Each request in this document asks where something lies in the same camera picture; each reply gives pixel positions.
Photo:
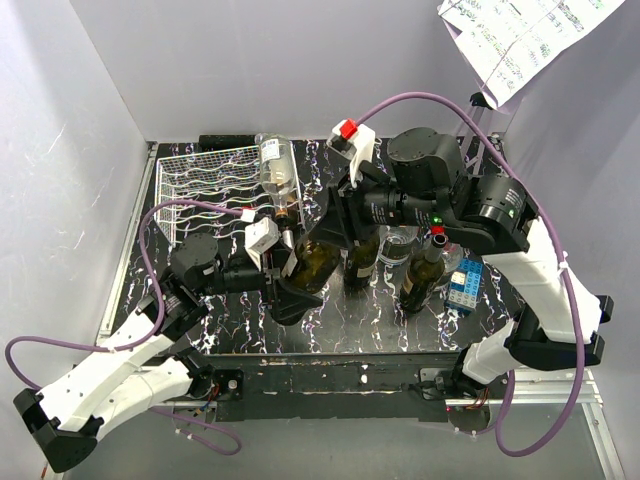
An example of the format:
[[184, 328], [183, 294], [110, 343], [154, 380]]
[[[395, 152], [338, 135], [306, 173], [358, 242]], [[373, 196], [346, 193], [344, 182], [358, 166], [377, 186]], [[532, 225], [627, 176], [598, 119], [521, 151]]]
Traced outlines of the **dark green wine bottle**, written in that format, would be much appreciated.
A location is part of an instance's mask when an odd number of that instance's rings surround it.
[[305, 234], [296, 242], [283, 269], [283, 276], [293, 287], [316, 294], [323, 289], [340, 260], [338, 247], [311, 240]]

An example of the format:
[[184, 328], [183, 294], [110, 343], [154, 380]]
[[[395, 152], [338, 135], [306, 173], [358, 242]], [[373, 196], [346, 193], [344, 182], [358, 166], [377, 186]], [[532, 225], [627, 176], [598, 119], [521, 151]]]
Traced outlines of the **dark wine bottle neck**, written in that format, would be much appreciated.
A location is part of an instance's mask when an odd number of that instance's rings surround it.
[[361, 289], [369, 283], [380, 247], [379, 231], [376, 226], [366, 241], [347, 253], [343, 266], [343, 283], [347, 289]]

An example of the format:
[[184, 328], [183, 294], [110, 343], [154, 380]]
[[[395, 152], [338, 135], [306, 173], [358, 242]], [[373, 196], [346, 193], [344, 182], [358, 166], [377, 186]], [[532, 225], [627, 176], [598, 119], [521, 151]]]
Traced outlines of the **clear round glass bottle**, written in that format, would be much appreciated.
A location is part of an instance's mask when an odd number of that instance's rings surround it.
[[285, 136], [259, 133], [255, 136], [259, 147], [260, 184], [273, 201], [277, 217], [288, 215], [296, 190], [293, 144]]

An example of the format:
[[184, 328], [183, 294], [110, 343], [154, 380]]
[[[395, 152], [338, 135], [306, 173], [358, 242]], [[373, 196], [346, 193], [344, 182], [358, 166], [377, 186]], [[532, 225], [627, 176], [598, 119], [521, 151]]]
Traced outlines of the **olive green wine bottle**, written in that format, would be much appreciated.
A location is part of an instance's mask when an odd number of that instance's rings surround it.
[[415, 253], [409, 262], [399, 293], [400, 307], [408, 313], [418, 313], [444, 274], [442, 258], [447, 237], [434, 234], [429, 243]]

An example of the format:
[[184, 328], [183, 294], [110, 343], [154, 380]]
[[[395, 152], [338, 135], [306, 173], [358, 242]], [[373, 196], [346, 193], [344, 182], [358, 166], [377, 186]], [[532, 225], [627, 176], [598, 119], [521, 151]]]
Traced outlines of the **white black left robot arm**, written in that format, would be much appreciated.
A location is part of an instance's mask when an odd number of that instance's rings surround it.
[[93, 352], [70, 372], [40, 389], [26, 388], [13, 400], [32, 438], [56, 473], [84, 461], [111, 430], [155, 405], [176, 397], [205, 398], [220, 376], [193, 347], [145, 369], [208, 313], [209, 295], [258, 290], [272, 318], [299, 322], [321, 299], [263, 271], [246, 256], [223, 263], [217, 240], [188, 236], [170, 256], [159, 293], [145, 297], [102, 352]]

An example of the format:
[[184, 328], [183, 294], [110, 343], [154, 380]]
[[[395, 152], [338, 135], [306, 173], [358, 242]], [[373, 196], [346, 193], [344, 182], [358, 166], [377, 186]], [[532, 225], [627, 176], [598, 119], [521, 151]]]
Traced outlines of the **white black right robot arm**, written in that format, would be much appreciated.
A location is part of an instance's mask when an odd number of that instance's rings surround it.
[[605, 342], [598, 328], [609, 321], [613, 301], [590, 293], [561, 266], [551, 229], [518, 180], [498, 173], [470, 176], [456, 138], [430, 128], [413, 128], [388, 142], [391, 175], [373, 165], [374, 143], [374, 132], [364, 125], [343, 121], [333, 128], [327, 145], [349, 166], [329, 183], [312, 239], [351, 250], [380, 225], [439, 226], [450, 241], [498, 269], [526, 302], [515, 319], [460, 354], [451, 375], [460, 395], [475, 397], [520, 366], [574, 368], [578, 339], [585, 365], [601, 363]]

